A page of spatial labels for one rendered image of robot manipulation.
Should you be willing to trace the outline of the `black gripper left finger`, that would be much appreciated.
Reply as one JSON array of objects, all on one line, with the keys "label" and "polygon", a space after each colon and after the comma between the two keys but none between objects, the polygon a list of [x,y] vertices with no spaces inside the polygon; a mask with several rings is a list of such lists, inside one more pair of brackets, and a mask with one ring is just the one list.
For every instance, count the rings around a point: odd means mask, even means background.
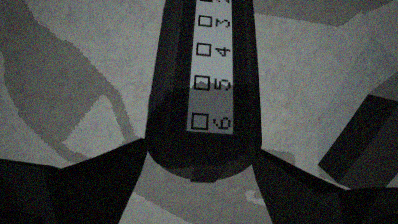
[{"label": "black gripper left finger", "polygon": [[0,158],[0,208],[44,224],[118,224],[147,151],[141,138],[63,169]]}]

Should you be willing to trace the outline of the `dark grey controller unit with green rocker switches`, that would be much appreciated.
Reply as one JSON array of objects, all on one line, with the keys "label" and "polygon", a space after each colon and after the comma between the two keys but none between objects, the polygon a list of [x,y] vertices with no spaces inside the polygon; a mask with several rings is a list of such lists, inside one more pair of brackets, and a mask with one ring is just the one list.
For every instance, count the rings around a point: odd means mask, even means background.
[{"label": "dark grey controller unit with green rocker switches", "polygon": [[166,0],[145,144],[193,183],[247,169],[262,146],[253,0]]}]

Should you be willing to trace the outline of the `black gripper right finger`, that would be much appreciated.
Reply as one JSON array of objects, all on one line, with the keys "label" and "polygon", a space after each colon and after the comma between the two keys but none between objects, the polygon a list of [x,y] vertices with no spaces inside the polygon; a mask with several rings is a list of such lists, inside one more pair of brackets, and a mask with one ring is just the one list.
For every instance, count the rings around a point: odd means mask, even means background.
[{"label": "black gripper right finger", "polygon": [[345,190],[261,149],[252,163],[272,224],[372,224],[398,215],[398,188]]}]

